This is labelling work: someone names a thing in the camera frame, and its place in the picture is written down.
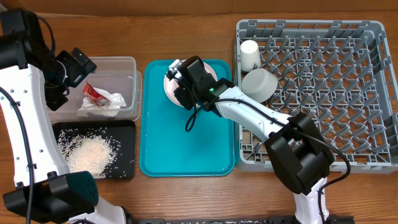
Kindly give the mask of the white napkin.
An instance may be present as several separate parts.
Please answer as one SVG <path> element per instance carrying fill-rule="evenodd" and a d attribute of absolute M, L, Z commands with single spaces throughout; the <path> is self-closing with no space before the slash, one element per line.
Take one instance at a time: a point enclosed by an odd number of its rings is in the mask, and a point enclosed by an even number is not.
<path fill-rule="evenodd" d="M 95 103 L 93 103 L 88 97 L 84 97 L 83 104 L 79 111 L 83 112 L 84 116 L 87 116 L 89 113 L 94 115 L 101 115 L 105 117 L 115 117 L 119 110 L 122 107 L 126 106 L 126 102 L 120 93 L 109 93 L 106 90 L 102 90 L 100 88 L 95 88 L 95 90 L 103 95 L 105 98 L 110 100 L 109 105 L 104 105 L 98 107 Z"/>

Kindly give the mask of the pale green cup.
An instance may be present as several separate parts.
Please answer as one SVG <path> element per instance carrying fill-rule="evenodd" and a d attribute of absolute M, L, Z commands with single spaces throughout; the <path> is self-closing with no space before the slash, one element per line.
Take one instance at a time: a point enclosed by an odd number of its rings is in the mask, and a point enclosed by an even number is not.
<path fill-rule="evenodd" d="M 261 65 L 259 46 L 253 40 L 245 40 L 240 45 L 240 64 L 241 70 L 250 72 Z"/>

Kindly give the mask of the pink plate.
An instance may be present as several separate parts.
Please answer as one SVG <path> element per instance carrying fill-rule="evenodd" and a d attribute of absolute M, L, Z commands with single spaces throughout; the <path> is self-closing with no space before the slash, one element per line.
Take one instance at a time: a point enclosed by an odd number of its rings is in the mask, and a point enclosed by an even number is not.
<path fill-rule="evenodd" d="M 216 76 L 215 71 L 207 64 L 204 63 L 205 70 L 212 75 L 212 77 L 217 81 L 218 78 Z M 178 102 L 176 97 L 174 96 L 174 91 L 178 88 L 178 84 L 175 80 L 169 80 L 166 76 L 164 76 L 164 91 L 165 94 L 167 95 L 167 98 L 176 104 L 179 107 L 182 107 L 182 105 Z"/>

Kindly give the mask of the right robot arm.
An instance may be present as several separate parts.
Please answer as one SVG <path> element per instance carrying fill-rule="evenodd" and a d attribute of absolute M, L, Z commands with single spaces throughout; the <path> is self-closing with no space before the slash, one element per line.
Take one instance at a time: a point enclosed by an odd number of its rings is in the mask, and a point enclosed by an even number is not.
<path fill-rule="evenodd" d="M 177 84 L 173 90 L 177 101 L 193 110 L 186 131 L 193 128 L 200 111 L 248 129 L 265 147 L 275 175 L 294 193 L 295 222 L 326 223 L 329 212 L 322 199 L 334 158 L 311 117 L 291 116 L 258 103 L 231 81 L 216 80 L 198 56 L 176 59 L 165 76 Z"/>

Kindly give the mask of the grey bowl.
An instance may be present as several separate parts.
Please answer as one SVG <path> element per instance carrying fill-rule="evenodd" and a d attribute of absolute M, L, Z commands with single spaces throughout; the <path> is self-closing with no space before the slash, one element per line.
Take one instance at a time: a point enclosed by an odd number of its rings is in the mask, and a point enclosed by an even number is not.
<path fill-rule="evenodd" d="M 252 70 L 242 80 L 242 91 L 259 103 L 263 103 L 271 98 L 275 93 L 279 81 L 271 72 L 257 68 Z"/>

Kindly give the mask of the red foil snack wrapper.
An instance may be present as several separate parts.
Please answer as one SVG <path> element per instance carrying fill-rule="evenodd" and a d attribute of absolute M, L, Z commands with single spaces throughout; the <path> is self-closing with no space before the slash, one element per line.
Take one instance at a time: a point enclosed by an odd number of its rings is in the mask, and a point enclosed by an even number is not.
<path fill-rule="evenodd" d="M 83 94 L 98 107 L 111 104 L 109 99 L 98 93 L 88 82 L 83 89 Z"/>

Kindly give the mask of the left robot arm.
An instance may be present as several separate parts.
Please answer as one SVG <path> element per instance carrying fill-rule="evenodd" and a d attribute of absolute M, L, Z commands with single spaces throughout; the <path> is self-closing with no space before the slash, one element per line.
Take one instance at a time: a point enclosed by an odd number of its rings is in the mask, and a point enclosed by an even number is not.
<path fill-rule="evenodd" d="M 43 17 L 1 13 L 1 109 L 14 156 L 15 189 L 6 208 L 38 223 L 132 223 L 132 215 L 99 196 L 87 171 L 70 172 L 55 139 L 49 111 L 64 105 L 96 65 L 80 50 L 56 53 L 44 41 Z"/>

